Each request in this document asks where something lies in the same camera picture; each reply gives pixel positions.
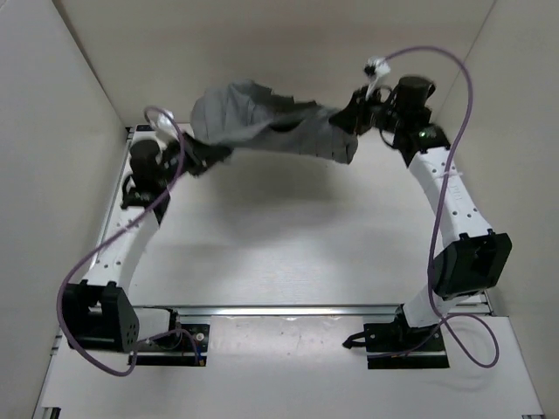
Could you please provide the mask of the grey pleated skirt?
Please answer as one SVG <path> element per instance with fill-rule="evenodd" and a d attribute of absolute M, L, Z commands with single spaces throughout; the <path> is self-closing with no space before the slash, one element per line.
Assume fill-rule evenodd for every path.
<path fill-rule="evenodd" d="M 209 146 L 352 162 L 357 136 L 330 123 L 340 110 L 297 101 L 250 79 L 206 89 L 190 112 L 196 140 Z"/>

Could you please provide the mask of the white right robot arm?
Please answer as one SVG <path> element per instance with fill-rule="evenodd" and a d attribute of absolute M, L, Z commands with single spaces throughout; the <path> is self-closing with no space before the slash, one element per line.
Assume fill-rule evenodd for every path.
<path fill-rule="evenodd" d="M 392 134 L 389 147 L 400 153 L 436 217 L 431 240 L 442 250 L 430 253 L 428 284 L 399 308 L 400 322 L 391 328 L 392 341 L 406 350 L 459 302 L 495 287 L 512 250 L 509 235 L 481 215 L 454 163 L 452 142 L 431 122 L 426 101 L 434 91 L 433 82 L 414 75 L 402 77 L 386 99 L 364 86 L 330 120 L 350 134 L 372 128 Z"/>

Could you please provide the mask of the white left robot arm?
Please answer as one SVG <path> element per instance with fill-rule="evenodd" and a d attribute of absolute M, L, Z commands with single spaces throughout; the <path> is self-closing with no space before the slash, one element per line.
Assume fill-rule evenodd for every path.
<path fill-rule="evenodd" d="M 114 230 L 86 257 L 93 266 L 83 279 L 68 278 L 59 291 L 57 315 L 70 348 L 126 353 L 142 340 L 154 338 L 162 347 L 180 342 L 183 326 L 173 311 L 133 306 L 128 288 L 161 227 L 174 183 L 184 174 L 202 175 L 230 154 L 228 147 L 204 145 L 189 134 L 167 145 L 151 136 L 131 143 Z"/>

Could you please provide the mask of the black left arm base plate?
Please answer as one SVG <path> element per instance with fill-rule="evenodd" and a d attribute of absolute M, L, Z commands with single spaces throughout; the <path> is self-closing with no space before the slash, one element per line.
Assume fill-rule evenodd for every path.
<path fill-rule="evenodd" d="M 136 366 L 140 367 L 205 367 L 210 343 L 208 318 L 190 319 L 172 312 L 169 329 L 182 328 L 194 340 L 182 333 L 173 333 L 155 340 L 145 340 L 138 348 Z"/>

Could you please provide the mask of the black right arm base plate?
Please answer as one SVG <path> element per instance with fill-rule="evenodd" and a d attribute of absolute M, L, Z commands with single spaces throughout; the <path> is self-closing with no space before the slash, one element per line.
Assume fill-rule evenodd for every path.
<path fill-rule="evenodd" d="M 445 342 L 438 326 L 411 330 L 390 323 L 366 323 L 363 331 L 350 335 L 342 346 L 364 347 L 369 370 L 447 369 Z"/>

